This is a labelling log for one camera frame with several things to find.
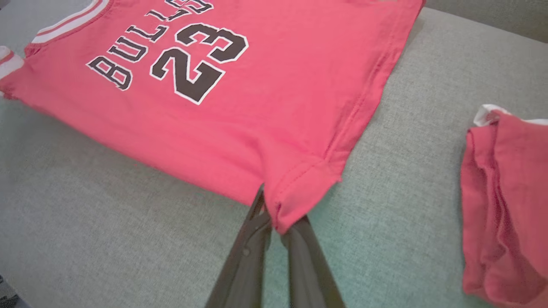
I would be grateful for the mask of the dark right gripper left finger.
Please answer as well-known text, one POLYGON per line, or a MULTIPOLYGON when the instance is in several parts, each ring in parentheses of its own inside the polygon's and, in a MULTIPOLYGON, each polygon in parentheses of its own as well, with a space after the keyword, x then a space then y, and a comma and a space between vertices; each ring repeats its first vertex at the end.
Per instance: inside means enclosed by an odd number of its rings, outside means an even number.
POLYGON ((265 254, 272 233, 262 184, 222 267, 206 308, 260 308, 265 254))

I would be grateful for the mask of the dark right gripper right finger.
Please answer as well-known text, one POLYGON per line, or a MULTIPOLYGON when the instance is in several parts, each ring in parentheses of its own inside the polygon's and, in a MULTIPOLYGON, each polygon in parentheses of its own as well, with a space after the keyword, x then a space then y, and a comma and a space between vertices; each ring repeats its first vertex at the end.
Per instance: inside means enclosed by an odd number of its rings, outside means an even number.
POLYGON ((307 215, 281 239, 288 250, 289 306, 344 308, 346 305, 307 215))

